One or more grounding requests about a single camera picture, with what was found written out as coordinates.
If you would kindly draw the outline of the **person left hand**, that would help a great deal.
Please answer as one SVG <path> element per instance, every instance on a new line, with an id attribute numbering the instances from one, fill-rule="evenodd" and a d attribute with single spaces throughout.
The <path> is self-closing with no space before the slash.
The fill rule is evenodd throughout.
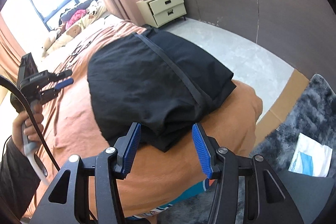
<path id="1" fill-rule="evenodd" d="M 41 105 L 37 104 L 34 107 L 34 118 L 37 122 L 38 128 L 43 131 L 44 127 L 42 125 L 42 121 L 44 120 L 44 116 L 42 114 L 43 108 Z M 35 130 L 31 119 L 26 111 L 23 111 L 18 114 L 17 118 L 13 121 L 13 133 L 12 139 L 17 147 L 17 149 L 24 155 L 23 148 L 23 139 L 22 134 L 25 134 L 26 137 L 32 142 L 37 143 L 38 147 L 42 144 L 37 131 Z"/>

